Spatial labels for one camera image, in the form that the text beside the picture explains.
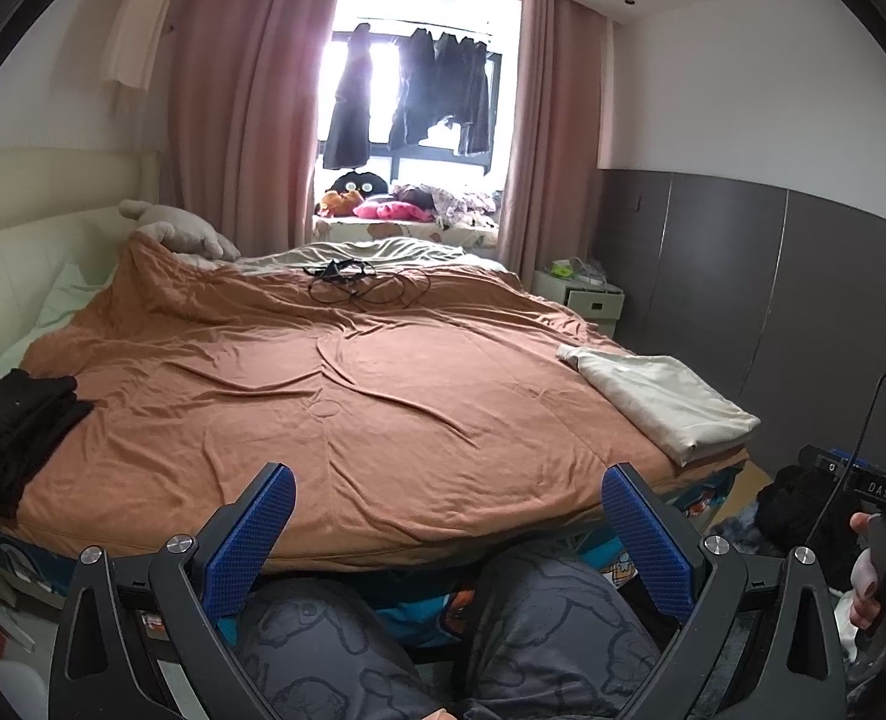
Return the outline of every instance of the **window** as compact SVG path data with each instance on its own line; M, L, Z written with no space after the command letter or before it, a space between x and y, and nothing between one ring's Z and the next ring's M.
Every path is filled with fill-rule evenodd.
M323 153L326 147L326 137L329 136L329 124L332 119L332 110L336 103L336 87L343 74L346 64L347 41L351 32L334 32L332 41L326 46L323 53L323 66L320 71L319 85L319 153ZM389 160L389 170L373 170L392 183L434 183L430 173L436 175L435 183L446 178L451 183L452 177L447 177L449 172L460 175L466 181L473 181L489 173L492 167L492 132L497 123L497 108L499 105L499 79L502 70L502 56L490 52L486 62L486 76L489 81L489 132L491 143L489 151L484 154L473 156L458 156L454 152L459 146L459 124L449 127L446 124L436 124L430 129L430 136L417 146L406 146L397 151L390 151L389 131L393 125L393 113L396 111L398 91L400 90L400 50L397 41L401 35L370 33L372 47L370 54L373 57L373 83L370 86L370 156L371 163L383 165L384 160ZM408 178L401 177L403 164L408 164L405 170ZM421 165L413 163L427 163L426 175L421 175ZM317 178L322 178L319 171L322 163L317 167ZM339 175L345 170L327 170L327 173Z
M431 183L458 188L470 184L480 190L503 188L513 135L516 100L519 0L339 0L334 34L323 55L319 81L319 154L315 190L320 197L345 170L323 170L322 153L329 136L336 87L346 64L350 34L361 22L371 25L373 83L370 102L370 170L388 183ZM444 31L458 38L486 39L489 46L489 136L491 150L471 157L457 156L460 127L437 124L417 146L389 151L388 141L400 90L400 53L397 42L424 26L438 38Z

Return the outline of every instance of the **orange bedsheet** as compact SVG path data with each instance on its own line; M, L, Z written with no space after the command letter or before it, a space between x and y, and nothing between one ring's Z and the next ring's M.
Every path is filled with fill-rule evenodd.
M308 285L199 271L134 235L113 285L26 354L96 409L0 530L69 556L156 551L281 461L297 503L267 570L415 565L600 517L619 461L665 491L746 458L675 466L555 359L563 341L618 347L515 277L409 271L358 305Z

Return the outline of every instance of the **gray wall panel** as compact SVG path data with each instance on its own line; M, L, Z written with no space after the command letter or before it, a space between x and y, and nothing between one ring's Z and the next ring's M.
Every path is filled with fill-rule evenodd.
M736 398L772 293L785 202L776 187L675 173L636 351L677 357Z
M631 349L642 342L660 259L671 175L605 170L593 256L626 293L615 339Z
M771 311L741 405L763 420L753 457L772 471L800 446L852 451L886 369L886 220L790 193ZM886 385L862 456L886 468Z

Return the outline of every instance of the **printed pants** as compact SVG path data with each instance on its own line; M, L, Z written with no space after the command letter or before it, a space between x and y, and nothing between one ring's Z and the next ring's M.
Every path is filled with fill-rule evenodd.
M238 658L284 720L422 720L441 709L377 615L343 584L282 579L240 615ZM659 651L603 576L556 542L483 569L455 681L464 720L614 717Z

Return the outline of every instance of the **silver bolt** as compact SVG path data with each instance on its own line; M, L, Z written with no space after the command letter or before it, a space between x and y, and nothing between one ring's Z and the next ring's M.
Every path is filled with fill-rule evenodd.
M809 547L796 547L793 550L793 557L799 560L803 565L813 565L816 562L816 553Z
M703 544L713 555L725 555L729 552L729 541L723 536L708 536Z
M177 536L173 536L173 538L170 538L169 541L166 542L166 549L174 555L182 555L182 553L187 551L187 549L190 549L192 545L192 536L187 536L186 533L179 533Z
M86 547L80 553L80 562L84 563L84 565L93 565L101 557L103 557L103 550L99 547Z

